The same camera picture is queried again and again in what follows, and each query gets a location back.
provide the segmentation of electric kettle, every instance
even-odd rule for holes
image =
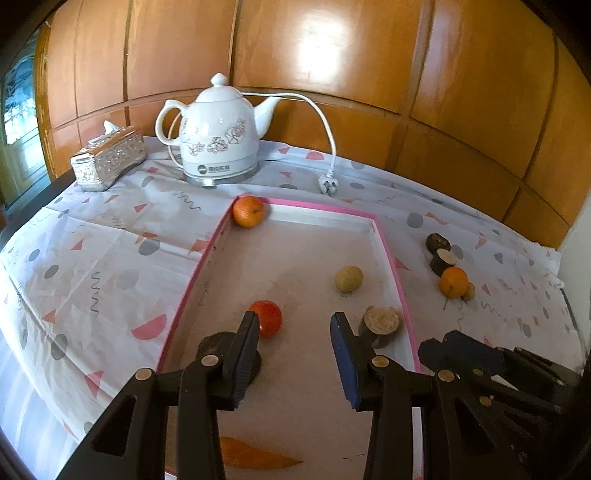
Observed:
[[[216,73],[212,87],[202,91],[191,105],[166,100],[156,119],[156,137],[165,145],[180,148],[180,164],[189,183],[214,186],[238,182],[258,170],[259,139],[267,133],[280,97],[269,97],[253,107],[240,91],[227,85],[228,78]],[[164,116],[178,108],[182,115],[177,138],[166,138]]]

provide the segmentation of pink-edged tray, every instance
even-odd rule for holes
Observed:
[[[282,330],[261,339],[259,376],[239,409],[219,413],[220,435],[232,436],[303,463],[280,471],[236,471],[228,478],[363,477],[371,413],[356,413],[345,400],[330,343],[330,317],[345,312],[356,331],[369,305],[392,306],[404,324],[378,350],[404,368],[420,371],[417,344],[394,259],[371,214],[292,200],[261,198],[263,223],[242,229],[231,207],[214,232],[181,301],[158,361],[159,371],[186,367],[201,339],[235,331],[256,300],[277,303]],[[346,265],[363,270],[351,295],[335,289]],[[420,476],[420,415],[415,412],[415,476]],[[176,464],[176,415],[167,433],[167,469]]]

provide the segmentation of carrot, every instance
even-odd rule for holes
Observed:
[[[235,468],[276,470],[301,463],[301,460],[259,450],[231,437],[220,437],[220,445],[223,463]]]

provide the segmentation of silver tissue box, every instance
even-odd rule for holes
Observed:
[[[104,192],[146,157],[141,130],[125,127],[90,140],[72,157],[71,164],[82,190]]]

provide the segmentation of red tomato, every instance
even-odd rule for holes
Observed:
[[[258,300],[248,310],[255,312],[259,316],[261,337],[271,338],[281,330],[283,315],[281,309],[271,300]]]

